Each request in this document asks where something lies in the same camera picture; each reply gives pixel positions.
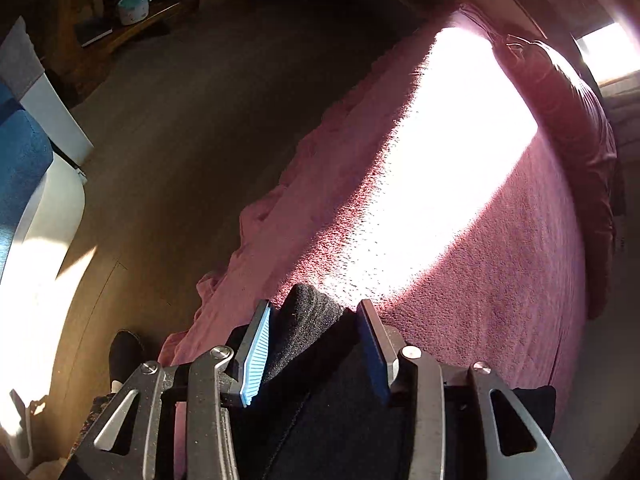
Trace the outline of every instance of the blue cushion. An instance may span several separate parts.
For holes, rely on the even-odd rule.
[[[47,135],[0,83],[0,279],[22,213],[52,162]]]

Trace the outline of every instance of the pink blanket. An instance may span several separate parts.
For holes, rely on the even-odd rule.
[[[223,344],[257,300],[281,304],[305,282],[350,308],[371,298],[439,361],[484,359],[565,402],[586,316],[574,204],[464,9],[381,58],[240,224],[241,247],[224,276],[200,281],[202,307],[167,339],[163,364]]]

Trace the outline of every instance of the black shoe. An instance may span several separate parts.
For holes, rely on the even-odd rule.
[[[109,381],[124,384],[145,361],[145,349],[140,338],[129,330],[118,330],[109,349]]]

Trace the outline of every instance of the metal bolt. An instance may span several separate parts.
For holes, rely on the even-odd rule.
[[[224,345],[214,346],[211,349],[211,355],[213,355],[213,357],[215,357],[216,359],[226,359],[231,355],[231,348]]]
[[[479,374],[489,375],[491,373],[491,367],[484,361],[478,361],[477,363],[474,363],[472,368]]]
[[[417,346],[405,346],[402,349],[402,355],[407,359],[420,359],[422,351]]]
[[[155,374],[158,371],[158,364],[153,361],[148,361],[140,365],[142,373],[145,375]]]

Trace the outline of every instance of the bright window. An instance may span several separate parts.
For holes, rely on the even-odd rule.
[[[598,83],[640,70],[640,53],[617,23],[587,34],[577,43]]]

